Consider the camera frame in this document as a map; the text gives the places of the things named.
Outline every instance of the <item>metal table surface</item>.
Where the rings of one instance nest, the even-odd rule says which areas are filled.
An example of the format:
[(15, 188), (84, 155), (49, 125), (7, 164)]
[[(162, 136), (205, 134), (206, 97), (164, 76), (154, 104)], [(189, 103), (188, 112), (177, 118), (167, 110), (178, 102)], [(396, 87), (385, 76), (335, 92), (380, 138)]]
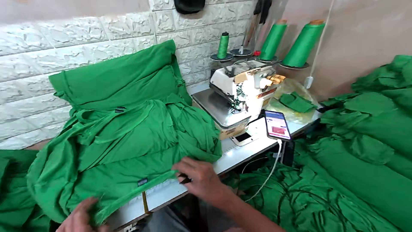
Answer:
[[(206, 88), (208, 88), (208, 84), (200, 84), (192, 89), (188, 89), (188, 92), (189, 94), (192, 94)], [(316, 111), (312, 118), (312, 122), (319, 118), (319, 116), (320, 114)], [(270, 139), (266, 136), (266, 125), (264, 118), (252, 122), (250, 126), (252, 125), (257, 127), (258, 130), (262, 132), (262, 136), (259, 139), (241, 147), (235, 145), (230, 139), (222, 140), (222, 157), (213, 164), (213, 169), (217, 174), (227, 172), (276, 145), (276, 140)], [(307, 125), (308, 124), (301, 125), (288, 122), (289, 131), (292, 135), (299, 133)], [(159, 210), (160, 208), (167, 206), (186, 194), (187, 189), (184, 185), (180, 185), (176, 179), (166, 180), (165, 182), (146, 191), (148, 210), (151, 212)], [(143, 197), (142, 194), (140, 194), (114, 212), (107, 219), (107, 222), (111, 229), (114, 230), (137, 222), (145, 216)]]

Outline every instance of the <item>faux brick wallpaper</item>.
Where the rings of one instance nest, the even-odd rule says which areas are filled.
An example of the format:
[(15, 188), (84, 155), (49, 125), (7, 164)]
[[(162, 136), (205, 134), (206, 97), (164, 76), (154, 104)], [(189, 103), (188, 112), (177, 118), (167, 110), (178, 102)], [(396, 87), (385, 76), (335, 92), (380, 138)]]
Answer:
[(0, 26), (0, 149), (22, 149), (56, 136), (70, 105), (53, 95), (49, 75), (131, 54), (173, 39), (188, 86), (207, 82), (220, 34), (241, 45), (255, 0), (206, 0), (197, 14), (173, 0), (149, 0), (151, 11)]

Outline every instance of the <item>hand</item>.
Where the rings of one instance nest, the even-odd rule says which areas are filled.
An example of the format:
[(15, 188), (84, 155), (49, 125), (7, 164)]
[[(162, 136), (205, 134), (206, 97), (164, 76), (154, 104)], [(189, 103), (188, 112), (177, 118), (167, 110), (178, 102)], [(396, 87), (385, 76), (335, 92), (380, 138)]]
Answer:
[(172, 170), (178, 170), (186, 174), (192, 182), (185, 184), (189, 193), (194, 194), (216, 208), (223, 207), (228, 198), (234, 197), (234, 193), (224, 185), (208, 162), (195, 161), (189, 157), (173, 165)]
[[(97, 198), (89, 197), (80, 202), (73, 212), (64, 220), (56, 232), (94, 232), (89, 225), (90, 216), (88, 210), (97, 202)], [(108, 232), (109, 226), (102, 225), (98, 232)]]

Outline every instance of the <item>pile of green fabric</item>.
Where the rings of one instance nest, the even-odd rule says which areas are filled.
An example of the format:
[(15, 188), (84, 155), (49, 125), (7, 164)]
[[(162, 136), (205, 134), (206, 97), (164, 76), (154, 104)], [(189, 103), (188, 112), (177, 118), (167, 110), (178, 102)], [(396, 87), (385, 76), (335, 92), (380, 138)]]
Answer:
[[(61, 223), (82, 200), (95, 196), (99, 202), (91, 216), (99, 225), (142, 191), (174, 178), (170, 169), (182, 157), (218, 160), (219, 130), (206, 112), (191, 107), (175, 49), (170, 40), (50, 76), (55, 95), (73, 107), (70, 120), (36, 158), (10, 154), (23, 164), (10, 173), (14, 178), (2, 179), (9, 189), (2, 189), (0, 213), (8, 216), (0, 220), (31, 228), (36, 226), (31, 219), (47, 219), (44, 212)], [(0, 171), (7, 164), (2, 160)]]
[[(287, 231), (412, 231), (412, 56), (352, 88), (324, 103), (324, 128), (296, 141), (296, 168), (277, 169), (252, 202)], [(245, 199), (268, 172), (242, 176)]]
[(38, 151), (0, 150), (0, 232), (47, 232), (50, 219), (27, 190), (26, 174)]

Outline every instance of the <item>green thread spool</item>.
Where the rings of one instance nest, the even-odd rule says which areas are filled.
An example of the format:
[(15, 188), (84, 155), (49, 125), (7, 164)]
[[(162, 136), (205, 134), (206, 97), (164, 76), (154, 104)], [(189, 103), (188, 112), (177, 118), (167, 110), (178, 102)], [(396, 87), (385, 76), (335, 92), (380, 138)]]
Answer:
[(281, 64), (303, 67), (324, 27), (323, 20), (313, 20), (306, 24)]
[(219, 59), (226, 58), (228, 44), (229, 44), (229, 33), (223, 32), (222, 36), (220, 37), (217, 58)]
[(286, 22), (286, 20), (282, 20), (276, 24), (273, 24), (269, 35), (267, 35), (266, 40), (263, 43), (261, 50), (262, 53), (260, 54), (259, 59), (267, 61), (273, 60), (279, 43), (285, 33), (286, 27), (288, 26)]

